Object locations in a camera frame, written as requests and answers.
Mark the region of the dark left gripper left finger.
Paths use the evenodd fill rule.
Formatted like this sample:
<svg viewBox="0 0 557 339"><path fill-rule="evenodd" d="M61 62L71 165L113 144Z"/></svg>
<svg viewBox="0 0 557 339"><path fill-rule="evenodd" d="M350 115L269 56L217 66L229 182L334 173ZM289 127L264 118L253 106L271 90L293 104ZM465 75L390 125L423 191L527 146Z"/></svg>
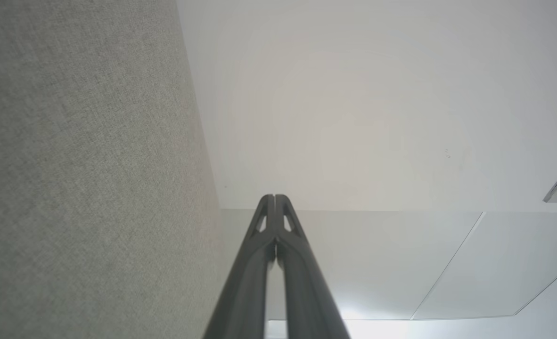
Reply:
<svg viewBox="0 0 557 339"><path fill-rule="evenodd" d="M276 198L264 195L255 210L203 337L263 339L266 281L276 259Z"/></svg>

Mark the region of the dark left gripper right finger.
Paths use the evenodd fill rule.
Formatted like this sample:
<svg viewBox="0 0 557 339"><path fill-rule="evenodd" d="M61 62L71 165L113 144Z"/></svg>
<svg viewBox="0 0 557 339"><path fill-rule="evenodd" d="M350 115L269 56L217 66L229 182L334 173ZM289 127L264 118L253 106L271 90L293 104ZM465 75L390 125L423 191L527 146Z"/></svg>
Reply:
<svg viewBox="0 0 557 339"><path fill-rule="evenodd" d="M348 339L346 326L291 200L276 195L277 259L283 270L290 339Z"/></svg>

